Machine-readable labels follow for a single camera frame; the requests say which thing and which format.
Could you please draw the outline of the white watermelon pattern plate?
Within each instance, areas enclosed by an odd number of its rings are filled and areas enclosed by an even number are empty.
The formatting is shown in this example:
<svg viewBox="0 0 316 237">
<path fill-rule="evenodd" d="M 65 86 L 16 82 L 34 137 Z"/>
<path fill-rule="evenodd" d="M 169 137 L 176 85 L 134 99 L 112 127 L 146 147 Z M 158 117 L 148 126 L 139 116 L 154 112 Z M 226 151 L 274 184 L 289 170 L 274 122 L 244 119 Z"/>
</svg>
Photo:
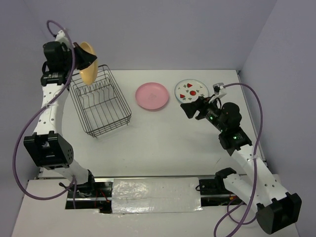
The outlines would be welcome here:
<svg viewBox="0 0 316 237">
<path fill-rule="evenodd" d="M 174 95 L 180 103 L 189 103 L 197 100 L 200 96 L 208 97 L 207 86 L 196 79 L 185 79 L 178 82 L 174 88 Z"/>
</svg>

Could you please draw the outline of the yellow plate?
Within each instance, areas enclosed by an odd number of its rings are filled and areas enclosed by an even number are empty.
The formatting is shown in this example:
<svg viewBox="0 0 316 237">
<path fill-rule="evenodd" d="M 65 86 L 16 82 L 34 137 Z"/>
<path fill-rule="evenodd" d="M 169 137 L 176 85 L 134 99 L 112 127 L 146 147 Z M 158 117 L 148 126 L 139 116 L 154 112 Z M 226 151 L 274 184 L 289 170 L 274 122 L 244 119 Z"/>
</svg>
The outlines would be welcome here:
<svg viewBox="0 0 316 237">
<path fill-rule="evenodd" d="M 87 42 L 82 42 L 80 44 L 80 47 L 96 56 L 96 53 L 95 53 L 95 50 L 93 49 L 93 47 L 87 43 Z M 91 85 L 95 82 L 96 80 L 96 77 L 97 77 L 97 73 L 98 73 L 98 59 L 95 59 L 92 64 L 90 66 L 88 66 L 87 68 L 83 69 L 83 70 L 80 70 L 80 76 L 81 76 L 81 79 L 82 81 L 86 84 L 86 85 Z"/>
</svg>

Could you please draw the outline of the pink plate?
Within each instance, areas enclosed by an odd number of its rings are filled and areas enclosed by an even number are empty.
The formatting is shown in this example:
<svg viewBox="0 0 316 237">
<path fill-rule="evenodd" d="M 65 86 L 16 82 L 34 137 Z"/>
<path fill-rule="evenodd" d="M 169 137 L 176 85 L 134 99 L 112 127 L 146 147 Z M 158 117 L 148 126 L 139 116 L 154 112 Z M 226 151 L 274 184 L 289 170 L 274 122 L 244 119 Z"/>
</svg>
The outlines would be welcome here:
<svg viewBox="0 0 316 237">
<path fill-rule="evenodd" d="M 138 87 L 135 92 L 137 104 L 146 110 L 159 110 L 169 100 L 167 89 L 160 83 L 148 82 Z"/>
</svg>

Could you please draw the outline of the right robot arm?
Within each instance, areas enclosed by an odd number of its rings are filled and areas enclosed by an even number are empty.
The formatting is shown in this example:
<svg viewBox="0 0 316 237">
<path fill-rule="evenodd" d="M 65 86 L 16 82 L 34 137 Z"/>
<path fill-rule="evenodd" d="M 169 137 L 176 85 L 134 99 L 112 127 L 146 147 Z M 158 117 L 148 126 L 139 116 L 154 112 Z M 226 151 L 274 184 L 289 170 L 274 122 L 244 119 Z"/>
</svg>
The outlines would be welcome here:
<svg viewBox="0 0 316 237">
<path fill-rule="evenodd" d="M 269 235 L 298 221 L 301 198 L 297 193 L 291 194 L 255 156 L 254 146 L 240 126 L 242 116 L 237 104 L 228 102 L 218 108 L 209 99 L 200 96 L 180 107 L 188 118 L 206 119 L 220 131 L 221 146 L 253 183 L 247 184 L 235 170 L 225 168 L 215 174 L 218 192 L 230 191 L 248 204 L 255 212 L 261 229 Z"/>
</svg>

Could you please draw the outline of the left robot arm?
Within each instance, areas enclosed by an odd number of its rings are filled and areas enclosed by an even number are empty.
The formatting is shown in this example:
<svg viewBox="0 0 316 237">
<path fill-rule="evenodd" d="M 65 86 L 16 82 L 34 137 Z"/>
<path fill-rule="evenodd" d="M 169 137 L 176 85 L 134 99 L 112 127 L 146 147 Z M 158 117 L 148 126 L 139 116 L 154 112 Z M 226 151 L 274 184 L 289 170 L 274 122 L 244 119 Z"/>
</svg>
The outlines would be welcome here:
<svg viewBox="0 0 316 237">
<path fill-rule="evenodd" d="M 72 145 L 62 136 L 62 117 L 69 94 L 68 73 L 72 53 L 65 43 L 57 41 L 43 45 L 46 61 L 40 79 L 44 111 L 31 136 L 24 137 L 24 147 L 37 167 L 53 170 L 68 180 L 76 179 L 79 191 L 86 197 L 96 193 L 92 173 L 74 159 Z"/>
</svg>

